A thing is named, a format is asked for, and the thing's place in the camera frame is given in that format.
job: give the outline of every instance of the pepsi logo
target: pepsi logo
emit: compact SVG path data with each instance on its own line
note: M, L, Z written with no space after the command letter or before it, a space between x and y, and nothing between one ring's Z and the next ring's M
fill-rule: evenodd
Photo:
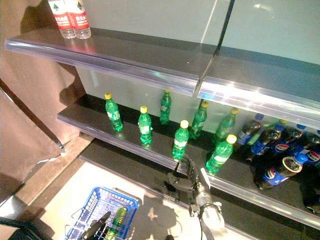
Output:
M320 156L315 151L310 151L307 153L308 161L310 162L317 162L320 159Z

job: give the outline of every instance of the black shelf surface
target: black shelf surface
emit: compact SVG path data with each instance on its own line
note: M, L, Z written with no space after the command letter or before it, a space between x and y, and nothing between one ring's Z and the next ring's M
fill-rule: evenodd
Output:
M170 169L148 159L125 151L107 142L95 139L81 154L80 159L106 169L135 184L161 193L160 197L178 200L176 204L188 208L190 201L183 192L169 191L164 182ZM305 240L316 239L319 230L287 217L268 211L216 188L211 189L212 199L222 203L226 228L248 239L256 240Z
M85 40L41 28L5 41L10 51L47 57L133 82L193 95L214 45L91 28Z
M139 112L121 105L119 105L119 112L124 127L121 132L115 132L105 111L105 100L85 95L61 111L57 119L104 142L173 170L176 162L172 158L172 146L179 124L170 122L169 125L161 125L159 118L151 115L152 143L146 147L140 143L137 127ZM204 166L206 158L213 149L211 138L210 133L203 132L200 140L191 139L188 142L186 153L199 166ZM303 205L304 191L301 189L303 177L299 175L288 179L274 189L260 191L253 183L250 166L244 162L229 159L216 176L209 175L209 180L213 188L320 229L320 217L310 213Z

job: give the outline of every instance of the floor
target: floor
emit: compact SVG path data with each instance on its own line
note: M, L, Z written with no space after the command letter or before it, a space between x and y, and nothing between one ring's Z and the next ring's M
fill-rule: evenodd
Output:
M40 220L44 223L43 228L47 229L41 231L51 232L53 240L64 239L75 222L72 215L86 203L95 187L118 188L141 199L142 205L131 224L129 240L164 240L167 235L172 235L175 240L201 239L199 221L189 216L185 206L88 162L45 207ZM231 230L228 232L230 239L249 239Z

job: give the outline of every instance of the green soda bottle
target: green soda bottle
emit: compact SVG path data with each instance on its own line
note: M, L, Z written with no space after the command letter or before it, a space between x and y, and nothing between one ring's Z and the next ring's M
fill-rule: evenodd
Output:
M182 120L179 129L174 135L172 156L177 162L185 155L185 150L189 139L188 125L189 122L187 120Z
M140 130L140 140L145 145L148 146L152 142L152 127L151 127L151 118L147 113L148 108L146 106L140 107L140 117L138 120L138 126Z
M200 137L201 130L204 127L205 121L207 119L207 107L208 102L203 101L199 109L196 111L191 129L189 131L190 138L197 139L198 137Z
M227 138L231 129L235 125L237 113L238 109L233 107L230 113L221 120L220 125L213 136L213 143L216 146Z
M124 125L122 124L121 119L120 119L118 105L112 99L111 93L106 93L104 95L104 97L106 99L105 110L106 110L106 113L108 114L108 117L111 121L112 128L113 128L113 130L120 132L124 128Z
M122 227L125 217L127 215L127 209L124 207L120 207L114 216L112 227L109 228L108 232L106 233L106 240L115 240L116 236L118 235L119 229Z
M160 108L160 122L163 125L168 124L169 122L170 108L171 108L170 92L167 90L164 90L164 96L161 99L161 108Z
M221 166L228 160L233 152L233 144L237 141L235 135L228 135L226 141L220 142L210 159L206 162L205 167L210 174L217 173Z

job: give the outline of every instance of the metal shelf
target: metal shelf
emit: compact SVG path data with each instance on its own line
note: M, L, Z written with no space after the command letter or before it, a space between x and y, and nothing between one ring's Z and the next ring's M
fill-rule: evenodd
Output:
M198 98L320 129L320 65L222 47Z
M173 170L176 162L172 159L172 144L179 124L171 122L168 126L163 126L158 117L151 116L152 144L146 147L140 143L136 124L139 112L124 106L119 106L119 112L124 127L121 132L115 132L105 113L105 101L85 95L61 111L57 119L102 141ZM207 154L213 148L210 141L211 134L205 132L202 137L202 141L191 139L186 148L186 153L199 166L204 166ZM179 168L179 172L184 173L184 170ZM256 188L252 178L249 166L233 159L229 159L216 176L209 176L210 184L214 188L320 230L320 217L309 213L303 206L300 183L296 178L263 192Z
M92 28L85 40L41 28L5 41L9 51L103 72L192 96L215 46Z

